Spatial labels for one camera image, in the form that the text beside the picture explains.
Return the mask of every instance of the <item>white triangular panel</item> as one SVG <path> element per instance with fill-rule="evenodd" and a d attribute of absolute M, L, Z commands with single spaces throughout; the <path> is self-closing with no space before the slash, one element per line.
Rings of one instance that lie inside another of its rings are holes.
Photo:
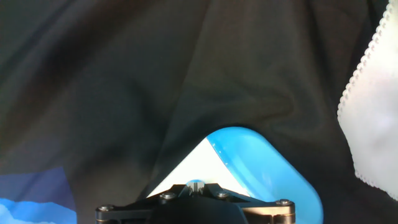
<path fill-rule="evenodd" d="M 217 183 L 224 189 L 249 196 L 205 138 L 148 197 L 168 190 L 174 184 L 186 184 L 191 180 L 202 180 L 206 184 Z"/>

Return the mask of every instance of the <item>blue fabric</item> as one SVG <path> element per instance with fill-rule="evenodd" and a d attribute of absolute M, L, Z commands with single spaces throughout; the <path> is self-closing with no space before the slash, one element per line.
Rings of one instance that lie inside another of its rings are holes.
<path fill-rule="evenodd" d="M 251 197 L 268 202 L 289 199 L 296 205 L 297 224 L 323 223 L 316 190 L 263 136 L 230 127 L 213 132 L 207 139 Z"/>
<path fill-rule="evenodd" d="M 0 224 L 77 224 L 62 168 L 0 176 Z"/>

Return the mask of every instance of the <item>metal mount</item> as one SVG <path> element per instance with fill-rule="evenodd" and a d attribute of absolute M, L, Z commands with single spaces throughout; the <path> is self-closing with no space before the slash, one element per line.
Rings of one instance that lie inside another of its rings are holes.
<path fill-rule="evenodd" d="M 218 184 L 194 183 L 173 185 L 168 191 L 124 207 L 100 206 L 95 218 L 96 224 L 295 224 L 295 204 L 287 199 L 263 202 Z"/>

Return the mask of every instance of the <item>screw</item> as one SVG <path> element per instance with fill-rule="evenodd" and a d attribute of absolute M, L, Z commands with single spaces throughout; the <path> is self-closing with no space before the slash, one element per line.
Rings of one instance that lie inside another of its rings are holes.
<path fill-rule="evenodd" d="M 229 196 L 229 194 L 227 192 L 225 192 L 225 191 L 220 191 L 220 192 L 217 193 L 217 197 L 220 198 L 220 199 L 224 199 L 224 198 L 226 198 L 228 196 Z"/>
<path fill-rule="evenodd" d="M 175 198 L 176 196 L 177 195 L 173 192 L 164 192 L 160 195 L 160 198 L 164 199 L 164 200 L 171 200 L 171 199 Z"/>
<path fill-rule="evenodd" d="M 98 207 L 98 210 L 101 212 L 108 212 L 114 209 L 113 205 L 102 205 L 100 207 Z"/>
<path fill-rule="evenodd" d="M 280 199 L 280 200 L 276 201 L 276 203 L 278 205 L 290 205 L 292 202 L 290 200 L 287 200 L 287 199 Z"/>

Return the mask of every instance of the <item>lace edge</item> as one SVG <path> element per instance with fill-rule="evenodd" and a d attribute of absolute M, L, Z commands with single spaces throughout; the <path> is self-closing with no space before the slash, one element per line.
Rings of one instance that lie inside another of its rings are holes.
<path fill-rule="evenodd" d="M 398 195 L 393 194 L 393 193 L 391 193 L 391 192 L 388 192 L 388 191 L 386 191 L 386 190 L 381 189 L 381 188 L 378 187 L 373 181 L 371 181 L 371 180 L 365 178 L 365 177 L 364 177 L 362 174 L 360 174 L 357 170 L 355 170 L 355 176 L 356 176 L 358 179 L 362 180 L 365 184 L 368 184 L 368 185 L 370 185 L 371 187 L 375 187 L 375 188 L 377 188 L 377 189 L 380 189 L 380 190 L 386 192 L 390 197 L 392 197 L 392 199 L 398 201 Z"/>
<path fill-rule="evenodd" d="M 371 58 L 371 52 L 375 51 L 376 45 L 379 43 L 379 39 L 382 35 L 382 30 L 386 28 L 387 21 L 390 19 L 390 15 L 393 11 L 395 11 L 395 7 L 397 6 L 396 0 L 389 0 L 389 4 L 386 6 L 386 10 L 383 13 L 383 18 L 379 22 L 379 26 L 376 28 L 376 33 L 372 36 L 372 41 L 369 43 L 369 47 L 365 50 L 364 55 L 361 58 L 361 62 L 357 65 L 356 70 L 353 73 L 353 76 L 349 79 L 348 84 L 346 85 L 345 90 L 340 98 L 340 103 L 338 104 L 337 110 L 337 120 L 340 122 L 341 113 L 345 106 L 346 100 L 348 100 L 348 95 L 351 92 L 351 88 L 355 86 L 355 80 L 359 78 L 359 76 L 363 73 L 364 68 L 366 67 L 367 61 Z"/>

